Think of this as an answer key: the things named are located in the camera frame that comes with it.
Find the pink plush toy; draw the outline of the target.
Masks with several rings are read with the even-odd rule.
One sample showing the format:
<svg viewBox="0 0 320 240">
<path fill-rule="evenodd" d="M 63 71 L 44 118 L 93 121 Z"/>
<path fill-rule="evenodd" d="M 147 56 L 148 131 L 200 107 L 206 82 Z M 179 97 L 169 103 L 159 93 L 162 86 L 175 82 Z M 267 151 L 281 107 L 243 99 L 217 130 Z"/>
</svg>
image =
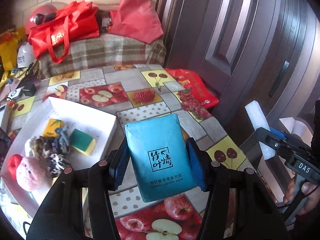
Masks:
<svg viewBox="0 0 320 240">
<path fill-rule="evenodd" d="M 47 177 L 46 170 L 34 157 L 23 157 L 16 169 L 16 181 L 25 191 L 49 189 L 52 179 Z"/>
</svg>

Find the black white patterned scrunchie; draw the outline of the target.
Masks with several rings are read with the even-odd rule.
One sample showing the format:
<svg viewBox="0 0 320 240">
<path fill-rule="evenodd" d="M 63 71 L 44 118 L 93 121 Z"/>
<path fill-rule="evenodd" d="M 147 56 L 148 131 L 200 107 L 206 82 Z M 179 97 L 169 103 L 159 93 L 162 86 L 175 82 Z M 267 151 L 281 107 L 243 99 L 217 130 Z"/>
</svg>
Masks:
<svg viewBox="0 0 320 240">
<path fill-rule="evenodd" d="M 71 164 L 63 154 L 53 153 L 49 156 L 47 171 L 51 178 L 58 177 L 67 167 L 71 167 Z"/>
</svg>

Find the purple grey braided rope knot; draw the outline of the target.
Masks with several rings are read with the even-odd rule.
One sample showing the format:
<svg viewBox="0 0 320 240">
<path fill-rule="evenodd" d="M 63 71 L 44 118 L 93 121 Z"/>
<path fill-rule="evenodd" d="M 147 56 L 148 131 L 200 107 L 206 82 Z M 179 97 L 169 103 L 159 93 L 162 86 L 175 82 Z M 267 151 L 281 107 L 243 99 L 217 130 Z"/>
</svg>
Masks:
<svg viewBox="0 0 320 240">
<path fill-rule="evenodd" d="M 63 128 L 57 128 L 55 131 L 58 136 L 54 139 L 52 146 L 53 152 L 57 154 L 67 155 L 70 148 L 70 140 L 67 134 L 67 125 L 64 125 Z"/>
</svg>

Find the green yellow scrub sponge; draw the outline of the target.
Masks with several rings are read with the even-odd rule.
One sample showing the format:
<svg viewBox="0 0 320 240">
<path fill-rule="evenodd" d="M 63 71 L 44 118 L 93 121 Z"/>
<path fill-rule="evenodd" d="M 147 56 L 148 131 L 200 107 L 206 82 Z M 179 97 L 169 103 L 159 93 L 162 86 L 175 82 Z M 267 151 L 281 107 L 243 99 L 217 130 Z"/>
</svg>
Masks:
<svg viewBox="0 0 320 240">
<path fill-rule="evenodd" d="M 95 139 L 78 129 L 74 129 L 69 137 L 70 146 L 78 152 L 90 156 L 96 146 Z"/>
</svg>

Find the yellow tissue pack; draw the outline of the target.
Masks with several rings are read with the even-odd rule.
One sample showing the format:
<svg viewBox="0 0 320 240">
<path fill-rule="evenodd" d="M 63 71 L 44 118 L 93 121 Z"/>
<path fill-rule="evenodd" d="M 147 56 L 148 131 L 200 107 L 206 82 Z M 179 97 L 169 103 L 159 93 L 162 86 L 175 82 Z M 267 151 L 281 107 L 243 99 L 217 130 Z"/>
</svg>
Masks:
<svg viewBox="0 0 320 240">
<path fill-rule="evenodd" d="M 57 137 L 58 134 L 56 133 L 56 129 L 57 128 L 63 128 L 63 126 L 65 125 L 65 122 L 63 120 L 59 120 L 59 119 L 49 119 L 43 133 L 42 136 L 43 137 Z"/>
</svg>

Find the blue tissue pack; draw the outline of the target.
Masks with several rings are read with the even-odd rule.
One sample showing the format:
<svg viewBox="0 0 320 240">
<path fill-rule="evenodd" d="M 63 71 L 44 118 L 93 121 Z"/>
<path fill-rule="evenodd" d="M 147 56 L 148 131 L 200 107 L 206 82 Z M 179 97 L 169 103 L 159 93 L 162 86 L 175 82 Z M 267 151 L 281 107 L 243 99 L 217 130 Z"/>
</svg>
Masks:
<svg viewBox="0 0 320 240">
<path fill-rule="evenodd" d="M 177 114 L 128 123 L 125 134 L 144 202 L 196 187 Z"/>
</svg>

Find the black smartphone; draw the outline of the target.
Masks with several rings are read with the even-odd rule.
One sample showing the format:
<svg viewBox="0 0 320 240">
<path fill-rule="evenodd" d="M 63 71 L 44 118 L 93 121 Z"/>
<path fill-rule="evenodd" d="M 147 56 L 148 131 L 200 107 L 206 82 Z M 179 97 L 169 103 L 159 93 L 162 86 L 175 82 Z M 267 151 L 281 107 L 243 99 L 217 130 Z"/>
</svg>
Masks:
<svg viewBox="0 0 320 240">
<path fill-rule="evenodd" d="M 3 167 L 4 160 L 11 145 L 11 138 L 0 128 L 0 170 Z"/>
</svg>

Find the white cardboard tray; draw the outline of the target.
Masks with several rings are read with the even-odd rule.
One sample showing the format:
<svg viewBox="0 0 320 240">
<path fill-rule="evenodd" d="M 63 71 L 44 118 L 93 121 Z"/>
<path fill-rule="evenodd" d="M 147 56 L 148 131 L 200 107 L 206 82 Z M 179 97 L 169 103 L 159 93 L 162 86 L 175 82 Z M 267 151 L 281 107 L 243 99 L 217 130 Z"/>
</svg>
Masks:
<svg viewBox="0 0 320 240">
<path fill-rule="evenodd" d="M 12 116 L 20 131 L 9 147 L 1 177 L 20 206 L 34 217 L 52 179 L 67 167 L 100 161 L 116 131 L 116 116 L 76 102 L 48 97 L 27 115 Z"/>
</svg>

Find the red snack package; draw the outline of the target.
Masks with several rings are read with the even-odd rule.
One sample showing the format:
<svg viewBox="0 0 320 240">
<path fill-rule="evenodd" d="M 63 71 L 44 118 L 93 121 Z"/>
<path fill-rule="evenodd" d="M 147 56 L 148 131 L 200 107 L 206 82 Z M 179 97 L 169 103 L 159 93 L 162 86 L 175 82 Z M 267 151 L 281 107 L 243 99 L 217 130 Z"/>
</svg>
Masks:
<svg viewBox="0 0 320 240">
<path fill-rule="evenodd" d="M 165 68 L 165 71 L 188 90 L 205 109 L 213 108 L 219 104 L 218 98 L 207 89 L 200 76 L 195 72 L 169 68 Z"/>
</svg>

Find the white helmet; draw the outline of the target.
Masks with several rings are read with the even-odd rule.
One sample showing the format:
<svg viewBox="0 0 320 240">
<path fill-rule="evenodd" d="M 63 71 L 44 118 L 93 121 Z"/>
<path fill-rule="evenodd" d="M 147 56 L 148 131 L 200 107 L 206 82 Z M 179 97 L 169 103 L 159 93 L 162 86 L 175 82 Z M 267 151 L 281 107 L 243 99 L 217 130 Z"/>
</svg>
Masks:
<svg viewBox="0 0 320 240">
<path fill-rule="evenodd" d="M 28 42 L 23 43 L 17 53 L 18 68 L 29 67 L 35 60 L 32 46 Z"/>
</svg>

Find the plaid blanket bundle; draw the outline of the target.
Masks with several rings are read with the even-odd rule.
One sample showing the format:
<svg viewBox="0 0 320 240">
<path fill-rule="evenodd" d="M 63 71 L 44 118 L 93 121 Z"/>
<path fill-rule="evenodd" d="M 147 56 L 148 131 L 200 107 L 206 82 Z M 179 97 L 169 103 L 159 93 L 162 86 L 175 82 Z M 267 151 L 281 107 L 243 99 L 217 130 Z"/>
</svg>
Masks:
<svg viewBox="0 0 320 240">
<path fill-rule="evenodd" d="M 151 44 L 133 38 L 112 34 L 102 34 L 96 38 L 72 42 L 66 58 L 55 63 L 48 53 L 40 57 L 38 76 L 41 79 L 98 67 L 121 64 L 163 65 L 166 48 L 162 40 Z"/>
</svg>

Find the yellow shopping bag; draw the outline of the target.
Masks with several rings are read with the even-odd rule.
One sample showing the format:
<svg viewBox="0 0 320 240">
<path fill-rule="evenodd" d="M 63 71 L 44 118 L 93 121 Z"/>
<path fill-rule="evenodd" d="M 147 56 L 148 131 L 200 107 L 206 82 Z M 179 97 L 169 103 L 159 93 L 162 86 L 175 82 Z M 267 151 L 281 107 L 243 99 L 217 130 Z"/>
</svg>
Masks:
<svg viewBox="0 0 320 240">
<path fill-rule="evenodd" d="M 26 41 L 24 27 L 14 31 L 10 29 L 1 34 L 1 61 L 5 71 L 11 71 L 17 66 L 17 53 L 21 44 Z"/>
</svg>

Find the red tote bag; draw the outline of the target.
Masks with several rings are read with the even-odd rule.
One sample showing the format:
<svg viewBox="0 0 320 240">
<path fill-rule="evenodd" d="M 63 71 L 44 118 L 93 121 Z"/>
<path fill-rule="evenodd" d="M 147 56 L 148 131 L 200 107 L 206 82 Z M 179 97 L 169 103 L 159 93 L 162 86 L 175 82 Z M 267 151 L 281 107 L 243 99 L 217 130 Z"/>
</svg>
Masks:
<svg viewBox="0 0 320 240">
<path fill-rule="evenodd" d="M 28 42 L 37 60 L 49 53 L 55 63 L 62 62 L 73 41 L 98 37 L 98 7 L 91 2 L 72 2 L 56 12 L 53 20 L 30 29 Z"/>
</svg>

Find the pink helmet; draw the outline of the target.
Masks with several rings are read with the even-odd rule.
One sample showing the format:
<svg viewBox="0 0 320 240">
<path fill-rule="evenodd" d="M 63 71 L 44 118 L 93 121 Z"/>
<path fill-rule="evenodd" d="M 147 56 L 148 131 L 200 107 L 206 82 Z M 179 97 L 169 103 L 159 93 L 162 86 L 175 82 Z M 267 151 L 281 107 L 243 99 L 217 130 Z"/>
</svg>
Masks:
<svg viewBox="0 0 320 240">
<path fill-rule="evenodd" d="M 37 7 L 25 20 L 25 32 L 29 35 L 31 28 L 41 25 L 55 17 L 57 8 L 52 4 Z"/>
</svg>

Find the red paper bag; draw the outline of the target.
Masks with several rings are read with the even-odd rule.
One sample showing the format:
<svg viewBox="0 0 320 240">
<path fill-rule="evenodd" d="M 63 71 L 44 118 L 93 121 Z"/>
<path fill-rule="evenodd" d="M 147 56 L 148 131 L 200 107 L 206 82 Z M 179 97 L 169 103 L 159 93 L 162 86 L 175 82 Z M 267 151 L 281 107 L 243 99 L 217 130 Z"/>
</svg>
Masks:
<svg viewBox="0 0 320 240">
<path fill-rule="evenodd" d="M 120 0 L 117 11 L 110 11 L 107 31 L 151 44 L 163 35 L 158 14 L 150 0 Z"/>
</svg>

